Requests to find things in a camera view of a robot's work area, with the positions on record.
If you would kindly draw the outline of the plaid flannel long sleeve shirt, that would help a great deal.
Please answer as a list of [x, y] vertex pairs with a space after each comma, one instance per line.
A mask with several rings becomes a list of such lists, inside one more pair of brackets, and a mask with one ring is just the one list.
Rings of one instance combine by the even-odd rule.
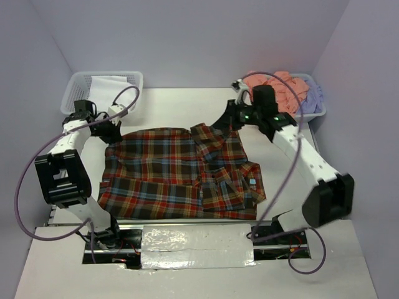
[[140, 130], [105, 150], [98, 202], [117, 219], [254, 220], [265, 199], [234, 129]]

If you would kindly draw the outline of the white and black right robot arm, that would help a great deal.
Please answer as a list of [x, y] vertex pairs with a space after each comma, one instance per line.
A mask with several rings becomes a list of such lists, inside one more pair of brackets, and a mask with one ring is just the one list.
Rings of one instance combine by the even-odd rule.
[[272, 239], [284, 244], [293, 232], [318, 228], [348, 216], [352, 211], [353, 177], [340, 174], [321, 157], [303, 137], [300, 121], [279, 112], [274, 89], [270, 85], [250, 89], [242, 80], [233, 82], [232, 88], [238, 97], [228, 101], [213, 126], [217, 129], [256, 126], [291, 161], [289, 171], [298, 170], [310, 189], [299, 207], [273, 217]]

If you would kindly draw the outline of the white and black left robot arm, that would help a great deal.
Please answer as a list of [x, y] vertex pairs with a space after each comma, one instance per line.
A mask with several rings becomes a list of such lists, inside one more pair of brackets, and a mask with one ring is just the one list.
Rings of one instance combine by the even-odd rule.
[[122, 141], [121, 122], [99, 120], [95, 104], [88, 100], [76, 101], [74, 108], [75, 112], [63, 121], [64, 136], [49, 153], [34, 161], [44, 200], [82, 221], [91, 219], [96, 242], [115, 248], [122, 241], [122, 232], [114, 216], [92, 197], [90, 178], [80, 154], [91, 136], [108, 145]]

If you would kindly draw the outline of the orange crumpled shirt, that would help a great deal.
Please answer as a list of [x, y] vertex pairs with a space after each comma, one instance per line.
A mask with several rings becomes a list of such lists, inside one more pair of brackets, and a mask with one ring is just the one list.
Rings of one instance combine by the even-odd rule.
[[[299, 103], [302, 103], [306, 99], [310, 87], [303, 79], [292, 77], [287, 71], [278, 71], [275, 72], [274, 75], [281, 78], [288, 86], [290, 86], [291, 89], [293, 89], [295, 94], [298, 96]], [[291, 116], [295, 116], [299, 111], [299, 104], [295, 96], [280, 80], [268, 75], [256, 74], [246, 77], [244, 83], [250, 88], [251, 100], [253, 87], [258, 85], [270, 85], [275, 91], [276, 103], [280, 112], [287, 112]]]

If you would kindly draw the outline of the white plastic basket right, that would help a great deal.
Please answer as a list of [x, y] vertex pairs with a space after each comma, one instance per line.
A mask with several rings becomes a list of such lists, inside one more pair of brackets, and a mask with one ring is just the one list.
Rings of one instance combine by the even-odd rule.
[[303, 113], [303, 122], [311, 121], [315, 117], [325, 114], [324, 97], [319, 85], [307, 74], [292, 74], [288, 71], [277, 71], [274, 76], [256, 74], [252, 72], [244, 79], [244, 83], [252, 89], [258, 85], [270, 85], [276, 96], [276, 103], [280, 112], [288, 112], [296, 120]]

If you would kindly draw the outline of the white plastic basket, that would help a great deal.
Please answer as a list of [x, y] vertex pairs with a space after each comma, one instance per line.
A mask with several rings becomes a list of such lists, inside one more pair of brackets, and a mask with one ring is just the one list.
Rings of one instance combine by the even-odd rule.
[[288, 71], [277, 71], [274, 76], [256, 74], [252, 72], [244, 79], [244, 83], [252, 89], [258, 85], [270, 85], [276, 96], [276, 103], [280, 112], [288, 112], [296, 120], [303, 113], [303, 122], [311, 121], [315, 117], [325, 114], [324, 97], [319, 85], [307, 74], [292, 74]]
[[99, 112], [106, 112], [124, 88], [143, 89], [143, 74], [138, 71], [76, 72], [67, 84], [60, 110], [65, 115], [75, 111], [74, 102], [94, 102]]

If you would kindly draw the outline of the white folded cloth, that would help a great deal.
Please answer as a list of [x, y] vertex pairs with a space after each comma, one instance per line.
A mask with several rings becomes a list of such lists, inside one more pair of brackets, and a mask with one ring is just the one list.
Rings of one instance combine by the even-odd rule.
[[97, 110], [107, 112], [117, 95], [125, 88], [132, 86], [126, 77], [92, 76], [88, 101], [96, 104]]

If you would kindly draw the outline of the lavender crumpled shirt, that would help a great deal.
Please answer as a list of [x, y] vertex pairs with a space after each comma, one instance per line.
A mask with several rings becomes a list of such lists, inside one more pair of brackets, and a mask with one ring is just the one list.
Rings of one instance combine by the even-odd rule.
[[303, 114], [321, 113], [324, 97], [319, 85], [312, 78], [295, 77], [296, 94], [300, 100], [300, 108], [296, 111], [296, 116], [300, 116], [300, 110]]

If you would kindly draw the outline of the white plastic basket left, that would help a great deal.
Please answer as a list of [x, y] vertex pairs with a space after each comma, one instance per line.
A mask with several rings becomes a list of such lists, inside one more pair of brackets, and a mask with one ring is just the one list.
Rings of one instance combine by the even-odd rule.
[[76, 72], [67, 84], [60, 110], [65, 115], [75, 111], [74, 102], [94, 102], [99, 112], [106, 112], [124, 88], [143, 89], [143, 74], [138, 71]]

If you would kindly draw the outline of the silver foil tape panel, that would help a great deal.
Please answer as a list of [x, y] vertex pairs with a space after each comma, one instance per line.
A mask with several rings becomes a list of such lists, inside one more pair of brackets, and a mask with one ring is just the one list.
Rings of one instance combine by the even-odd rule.
[[244, 268], [255, 265], [249, 224], [150, 225], [142, 232], [143, 269]]

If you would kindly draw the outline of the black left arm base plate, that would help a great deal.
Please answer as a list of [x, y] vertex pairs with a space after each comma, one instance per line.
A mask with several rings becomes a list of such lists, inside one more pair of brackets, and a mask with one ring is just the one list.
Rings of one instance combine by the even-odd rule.
[[122, 228], [119, 239], [115, 241], [94, 241], [91, 248], [89, 235], [79, 236], [85, 241], [82, 257], [83, 264], [120, 264], [127, 269], [139, 270], [142, 267], [142, 234], [143, 228]]

